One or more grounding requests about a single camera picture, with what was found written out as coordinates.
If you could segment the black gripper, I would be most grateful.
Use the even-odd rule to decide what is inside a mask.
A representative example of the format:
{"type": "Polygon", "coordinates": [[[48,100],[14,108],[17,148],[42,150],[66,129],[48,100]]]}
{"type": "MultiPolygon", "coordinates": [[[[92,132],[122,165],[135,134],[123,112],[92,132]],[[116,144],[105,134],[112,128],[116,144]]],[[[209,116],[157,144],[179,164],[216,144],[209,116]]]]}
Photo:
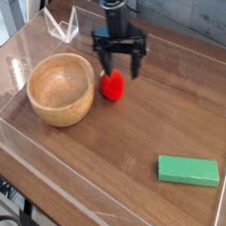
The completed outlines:
{"type": "Polygon", "coordinates": [[[131,23],[128,7],[123,3],[115,6],[103,6],[107,18],[104,27],[92,30],[92,45],[97,52],[106,75],[113,70],[112,54],[130,54],[132,59],[132,79],[139,75],[142,55],[146,54],[146,33],[131,23]]]}

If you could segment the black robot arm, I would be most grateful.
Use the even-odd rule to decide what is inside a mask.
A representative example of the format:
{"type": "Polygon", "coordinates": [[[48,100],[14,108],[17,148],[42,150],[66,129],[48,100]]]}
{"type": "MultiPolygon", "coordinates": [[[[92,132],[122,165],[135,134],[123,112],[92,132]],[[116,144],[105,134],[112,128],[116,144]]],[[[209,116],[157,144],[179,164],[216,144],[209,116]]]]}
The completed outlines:
{"type": "Polygon", "coordinates": [[[136,79],[141,59],[147,53],[147,35],[131,23],[127,0],[101,0],[100,4],[105,11],[107,25],[92,30],[92,45],[103,71],[108,76],[113,73],[113,52],[126,53],[132,59],[132,79],[136,79]]]}

